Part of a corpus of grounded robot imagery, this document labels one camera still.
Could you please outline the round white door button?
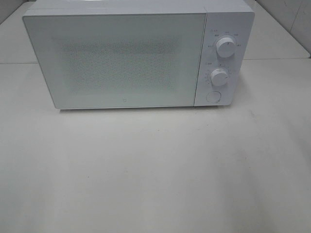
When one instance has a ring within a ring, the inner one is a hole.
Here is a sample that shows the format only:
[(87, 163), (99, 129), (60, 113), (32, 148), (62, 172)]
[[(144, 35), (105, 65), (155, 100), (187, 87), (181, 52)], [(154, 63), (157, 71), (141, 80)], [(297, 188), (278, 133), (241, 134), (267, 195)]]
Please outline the round white door button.
[(218, 103), (221, 99), (221, 93), (219, 91), (212, 91), (207, 94), (207, 102)]

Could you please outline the white timer knob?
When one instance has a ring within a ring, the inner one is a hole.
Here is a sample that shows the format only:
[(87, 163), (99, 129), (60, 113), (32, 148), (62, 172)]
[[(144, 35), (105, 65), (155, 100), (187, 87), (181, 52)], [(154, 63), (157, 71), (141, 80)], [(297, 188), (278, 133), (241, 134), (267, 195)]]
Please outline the white timer knob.
[(210, 74), (211, 82), (214, 86), (222, 86), (227, 83), (229, 73), (223, 68), (217, 68)]

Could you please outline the white microwave door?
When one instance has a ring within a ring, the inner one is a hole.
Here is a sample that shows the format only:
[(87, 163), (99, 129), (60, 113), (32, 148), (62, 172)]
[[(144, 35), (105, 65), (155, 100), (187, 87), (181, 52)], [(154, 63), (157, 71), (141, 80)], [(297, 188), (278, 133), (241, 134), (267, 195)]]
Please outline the white microwave door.
[(57, 109), (194, 104), (205, 14), (23, 21)]

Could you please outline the white microwave oven body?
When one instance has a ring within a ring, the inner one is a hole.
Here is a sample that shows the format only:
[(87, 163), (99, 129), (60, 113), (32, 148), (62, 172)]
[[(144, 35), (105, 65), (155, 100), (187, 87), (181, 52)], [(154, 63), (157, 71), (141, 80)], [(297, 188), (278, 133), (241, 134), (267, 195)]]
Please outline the white microwave oven body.
[[(242, 0), (38, 0), (23, 17), (166, 14), (206, 15), (192, 106), (230, 105), (255, 17), (254, 11)], [(236, 51), (228, 58), (220, 57), (216, 51), (216, 42), (224, 35), (232, 36), (236, 41)], [(211, 82), (210, 74), (217, 68), (229, 73), (225, 85), (214, 86)], [(218, 103), (207, 102), (207, 94), (212, 91), (221, 93)]]

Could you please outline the upper white power knob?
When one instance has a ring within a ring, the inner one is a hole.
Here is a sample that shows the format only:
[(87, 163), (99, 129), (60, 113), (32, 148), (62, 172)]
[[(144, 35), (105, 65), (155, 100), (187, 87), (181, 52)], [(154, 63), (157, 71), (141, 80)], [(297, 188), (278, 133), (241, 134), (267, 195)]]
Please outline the upper white power knob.
[(216, 42), (217, 54), (222, 58), (232, 56), (236, 51), (236, 41), (232, 36), (224, 35)]

